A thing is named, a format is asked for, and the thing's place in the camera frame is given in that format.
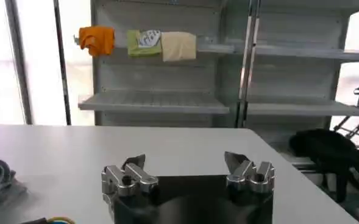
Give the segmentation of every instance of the orange cloth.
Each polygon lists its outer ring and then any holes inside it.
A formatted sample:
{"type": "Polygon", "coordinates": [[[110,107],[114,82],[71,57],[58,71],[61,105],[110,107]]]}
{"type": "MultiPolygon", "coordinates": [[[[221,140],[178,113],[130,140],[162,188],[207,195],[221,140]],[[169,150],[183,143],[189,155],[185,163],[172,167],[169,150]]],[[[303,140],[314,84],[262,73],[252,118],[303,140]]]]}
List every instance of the orange cloth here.
{"type": "Polygon", "coordinates": [[[114,48],[114,29],[104,26],[91,26],[79,29],[80,48],[88,48],[91,56],[111,54],[114,48]]]}

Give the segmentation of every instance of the white table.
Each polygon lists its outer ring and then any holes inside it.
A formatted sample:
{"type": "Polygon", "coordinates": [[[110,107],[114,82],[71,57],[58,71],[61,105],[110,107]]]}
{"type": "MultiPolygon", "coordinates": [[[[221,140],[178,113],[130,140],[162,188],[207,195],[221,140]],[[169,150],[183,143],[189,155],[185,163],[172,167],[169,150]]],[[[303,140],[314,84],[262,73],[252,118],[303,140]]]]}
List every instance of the white table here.
{"type": "Polygon", "coordinates": [[[274,165],[273,223],[357,223],[250,130],[8,125],[0,125],[0,159],[29,193],[0,215],[0,223],[65,215],[78,224],[109,224],[104,166],[145,153],[145,170],[153,175],[227,174],[226,150],[274,165]]]}

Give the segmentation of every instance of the beige cloth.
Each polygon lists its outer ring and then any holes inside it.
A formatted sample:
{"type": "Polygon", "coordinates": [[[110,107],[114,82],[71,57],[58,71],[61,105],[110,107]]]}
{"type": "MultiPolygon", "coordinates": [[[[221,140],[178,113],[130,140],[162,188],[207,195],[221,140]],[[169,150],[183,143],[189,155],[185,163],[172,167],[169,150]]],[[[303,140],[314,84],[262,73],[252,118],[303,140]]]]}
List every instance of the beige cloth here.
{"type": "Polygon", "coordinates": [[[163,61],[196,59],[197,37],[186,32],[162,32],[163,61]]]}

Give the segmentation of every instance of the vertical metal pole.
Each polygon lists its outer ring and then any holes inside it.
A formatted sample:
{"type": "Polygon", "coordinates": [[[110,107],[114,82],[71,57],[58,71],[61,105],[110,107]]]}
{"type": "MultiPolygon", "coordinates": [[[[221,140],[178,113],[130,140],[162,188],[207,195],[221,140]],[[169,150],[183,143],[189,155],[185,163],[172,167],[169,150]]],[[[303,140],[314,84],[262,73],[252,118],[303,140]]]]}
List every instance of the vertical metal pole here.
{"type": "Polygon", "coordinates": [[[256,5],[251,0],[249,1],[249,16],[245,35],[246,40],[244,43],[243,67],[241,68],[240,77],[238,113],[236,117],[237,128],[244,127],[247,120],[248,89],[251,83],[252,70],[254,68],[255,48],[257,46],[257,36],[260,20],[260,5],[261,0],[258,0],[256,5]]]}
{"type": "Polygon", "coordinates": [[[60,69],[62,72],[62,81],[63,81],[65,117],[66,117],[67,125],[71,125],[71,113],[69,110],[68,83],[67,83],[67,74],[66,74],[66,70],[65,70],[65,58],[64,58],[64,48],[63,48],[62,23],[60,20],[59,0],[53,0],[53,5],[54,5],[54,10],[55,10],[57,43],[59,46],[60,69]]]}
{"type": "MultiPolygon", "coordinates": [[[[97,10],[98,6],[95,2],[95,0],[90,0],[90,7],[91,7],[91,25],[95,26],[97,25],[97,10]]],[[[98,58],[93,57],[93,89],[94,94],[98,93],[99,83],[98,83],[98,58]]],[[[95,125],[102,125],[102,115],[103,112],[100,111],[94,111],[94,122],[95,125]]]]}
{"type": "Polygon", "coordinates": [[[30,110],[29,90],[27,88],[23,43],[21,38],[20,21],[18,19],[18,8],[15,0],[5,0],[5,6],[7,19],[9,21],[10,37],[13,46],[14,65],[19,83],[24,120],[26,124],[32,124],[32,113],[30,110]]]}

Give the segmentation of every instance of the green cloth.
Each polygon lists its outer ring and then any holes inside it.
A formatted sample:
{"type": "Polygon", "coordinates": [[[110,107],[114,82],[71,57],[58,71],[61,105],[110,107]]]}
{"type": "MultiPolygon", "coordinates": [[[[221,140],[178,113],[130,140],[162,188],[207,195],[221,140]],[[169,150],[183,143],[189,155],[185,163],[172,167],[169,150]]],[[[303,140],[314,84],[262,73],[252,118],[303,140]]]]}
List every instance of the green cloth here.
{"type": "Polygon", "coordinates": [[[149,48],[140,48],[138,47],[138,39],[140,38],[139,30],[128,30],[127,33],[127,43],[128,43],[128,55],[131,57],[142,57],[142,56],[151,56],[157,55],[162,52],[162,43],[159,42],[156,46],[149,48]]]}

